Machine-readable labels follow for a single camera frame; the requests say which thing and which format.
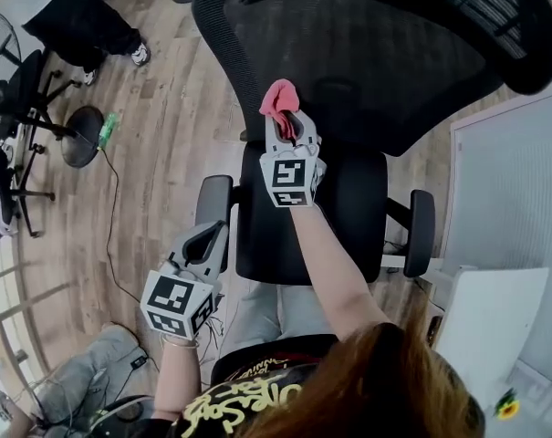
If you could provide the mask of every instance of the gray fabric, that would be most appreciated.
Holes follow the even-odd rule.
[[[90,417],[117,398],[132,372],[131,363],[141,356],[147,357],[125,328],[110,326],[101,331],[84,353],[59,367],[39,392],[44,418],[52,423],[63,422],[50,428],[45,436],[84,436]],[[71,412],[74,432],[67,435]],[[34,414],[43,417],[39,410]]]
[[[331,333],[312,286],[255,282],[249,295],[241,298],[237,306],[220,357],[278,339]]]

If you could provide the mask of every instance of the human arm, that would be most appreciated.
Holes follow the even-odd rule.
[[[164,342],[154,419],[175,421],[201,393],[201,369],[194,343],[178,338]]]
[[[34,422],[8,396],[0,392],[0,415],[10,418],[10,426],[1,438],[27,438]]]
[[[290,208],[312,286],[341,340],[365,326],[390,322],[367,281],[317,206]]]

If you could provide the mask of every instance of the white wall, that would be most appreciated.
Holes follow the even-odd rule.
[[[481,268],[550,267],[521,359],[552,380],[552,97],[456,135],[445,257]]]

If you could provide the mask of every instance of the yellow graphic print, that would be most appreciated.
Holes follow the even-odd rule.
[[[189,438],[200,420],[219,420],[224,418],[222,424],[227,434],[232,434],[234,428],[245,419],[245,413],[232,405],[240,404],[244,409],[251,409],[253,412],[261,412],[266,407],[277,407],[286,404],[291,391],[297,393],[302,391],[299,384],[288,384],[280,390],[276,381],[282,380],[287,373],[276,375],[271,378],[254,378],[252,381],[243,381],[229,385],[229,389],[213,395],[212,392],[224,386],[214,386],[202,396],[196,398],[184,410],[183,417],[191,423],[191,426],[182,434],[182,438]],[[213,399],[224,401],[211,404]]]
[[[267,373],[269,371],[270,365],[281,365],[283,363],[284,365],[281,368],[285,369],[287,361],[288,360],[276,360],[276,359],[266,359],[266,360],[260,361],[249,370],[246,370],[240,375],[237,375],[237,379],[239,380],[240,378],[249,378],[250,376],[262,375],[264,373]]]

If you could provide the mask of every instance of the chair armrest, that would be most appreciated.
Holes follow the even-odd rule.
[[[229,226],[231,206],[233,205],[233,177],[229,175],[211,175],[203,180],[199,199],[196,203],[194,224],[223,221]],[[224,250],[221,272],[227,268],[229,244]]]
[[[410,209],[388,198],[387,214],[409,231],[403,274],[406,277],[421,276],[427,271],[432,257],[436,220],[433,196],[422,190],[413,190]]]

